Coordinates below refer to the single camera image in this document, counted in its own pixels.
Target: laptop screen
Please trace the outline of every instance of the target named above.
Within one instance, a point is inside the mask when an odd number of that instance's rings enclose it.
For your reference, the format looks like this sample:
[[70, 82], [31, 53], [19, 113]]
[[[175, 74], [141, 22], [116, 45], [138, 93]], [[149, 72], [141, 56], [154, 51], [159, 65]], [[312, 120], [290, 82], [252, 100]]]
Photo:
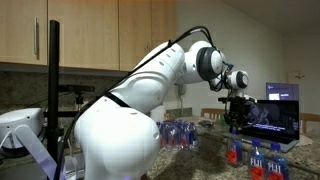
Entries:
[[299, 102], [258, 100], [247, 114], [249, 128], [241, 134], [299, 139]]

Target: laptop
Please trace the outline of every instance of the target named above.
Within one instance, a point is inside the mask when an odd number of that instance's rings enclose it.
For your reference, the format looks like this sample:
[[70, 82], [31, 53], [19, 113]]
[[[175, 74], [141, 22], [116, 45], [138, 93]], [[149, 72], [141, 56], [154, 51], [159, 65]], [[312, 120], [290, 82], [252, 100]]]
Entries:
[[248, 128], [242, 128], [237, 136], [243, 142], [251, 143], [260, 139], [261, 146], [271, 148], [271, 142], [280, 144], [286, 153], [300, 140], [299, 101], [293, 100], [258, 100], [247, 111]]

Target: black cable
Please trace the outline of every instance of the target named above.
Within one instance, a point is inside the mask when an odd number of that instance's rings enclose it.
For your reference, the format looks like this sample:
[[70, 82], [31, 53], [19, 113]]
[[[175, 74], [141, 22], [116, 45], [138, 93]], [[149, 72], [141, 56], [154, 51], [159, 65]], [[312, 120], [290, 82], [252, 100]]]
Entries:
[[[58, 97], [65, 96], [65, 95], [68, 95], [68, 94], [71, 94], [71, 93], [72, 93], [72, 92], [64, 93], [64, 94], [59, 95]], [[32, 104], [29, 104], [29, 105], [25, 106], [23, 109], [26, 109], [26, 108], [32, 107], [32, 106], [34, 106], [34, 105], [36, 105], [36, 104], [39, 104], [39, 103], [42, 103], [42, 102], [44, 102], [44, 101], [48, 101], [48, 98], [46, 98], [46, 99], [42, 99], [42, 100], [37, 101], [37, 102], [32, 103]]]
[[[149, 63], [151, 60], [153, 60], [155, 57], [157, 57], [158, 55], [160, 55], [161, 53], [163, 53], [165, 50], [169, 49], [172, 45], [178, 43], [179, 41], [181, 41], [182, 39], [186, 38], [187, 36], [195, 33], [195, 32], [202, 32], [205, 34], [205, 36], [207, 37], [208, 41], [210, 42], [211, 46], [216, 48], [212, 42], [211, 36], [210, 36], [210, 32], [209, 30], [204, 27], [204, 26], [195, 26], [189, 30], [187, 30], [185, 33], [183, 33], [181, 36], [179, 36], [175, 41], [171, 42], [170, 40], [168, 41], [168, 44], [166, 47], [162, 48], [160, 51], [158, 51], [156, 54], [154, 54], [153, 56], [151, 56], [149, 59], [147, 59], [144, 63], [140, 64], [138, 67], [136, 67], [135, 69], [133, 69], [132, 71], [130, 71], [127, 75], [125, 75], [121, 80], [119, 80], [117, 83], [115, 83], [114, 85], [112, 85], [110, 88], [108, 88], [106, 91], [104, 91], [104, 93], [100, 96], [104, 96], [105, 94], [107, 94], [110, 90], [112, 90], [113, 88], [119, 86], [121, 83], [123, 83], [124, 81], [126, 81], [133, 73], [135, 73], [138, 69], [140, 69], [141, 67], [143, 67], [144, 65], [146, 65], [147, 63]], [[61, 171], [61, 166], [62, 166], [62, 159], [63, 159], [63, 151], [64, 151], [64, 147], [67, 144], [67, 140], [69, 139], [70, 133], [75, 125], [75, 123], [77, 122], [77, 120], [79, 119], [79, 117], [92, 105], [94, 104], [97, 100], [92, 100], [90, 103], [87, 103], [83, 108], [80, 109], [80, 111], [77, 113], [77, 115], [75, 116], [75, 118], [73, 119], [73, 121], [71, 122], [70, 126], [67, 129], [67, 132], [64, 136], [64, 140], [63, 140], [63, 144], [60, 147], [60, 151], [58, 152], [58, 162], [57, 162], [57, 167], [56, 167], [56, 171], [54, 174], [54, 180], [59, 180], [60, 177], [60, 171]]]

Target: countertop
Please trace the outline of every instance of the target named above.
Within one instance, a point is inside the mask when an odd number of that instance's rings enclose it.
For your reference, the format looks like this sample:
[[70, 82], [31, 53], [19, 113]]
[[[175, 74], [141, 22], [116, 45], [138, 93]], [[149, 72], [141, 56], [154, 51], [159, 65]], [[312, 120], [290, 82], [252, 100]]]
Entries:
[[[182, 118], [185, 121], [196, 122], [199, 117]], [[199, 147], [194, 150], [178, 150], [168, 152], [164, 149], [148, 171], [149, 179], [248, 179], [246, 156], [244, 165], [234, 168], [227, 164], [225, 158], [226, 138], [224, 132], [227, 125], [215, 123], [214, 128], [197, 127]], [[244, 143], [244, 154], [251, 145]], [[289, 161], [291, 179], [317, 179], [320, 174], [320, 139], [314, 138], [313, 144], [296, 146], [284, 156]]]

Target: wooden cabinet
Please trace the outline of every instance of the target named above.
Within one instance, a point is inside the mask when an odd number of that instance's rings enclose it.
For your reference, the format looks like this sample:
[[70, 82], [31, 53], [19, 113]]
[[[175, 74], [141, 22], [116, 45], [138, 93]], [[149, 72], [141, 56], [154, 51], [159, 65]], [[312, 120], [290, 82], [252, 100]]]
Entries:
[[175, 39], [175, 0], [119, 0], [120, 70], [132, 70], [154, 47]]
[[60, 66], [119, 70], [118, 0], [48, 0], [60, 22]]
[[47, 64], [46, 0], [0, 0], [0, 62]]

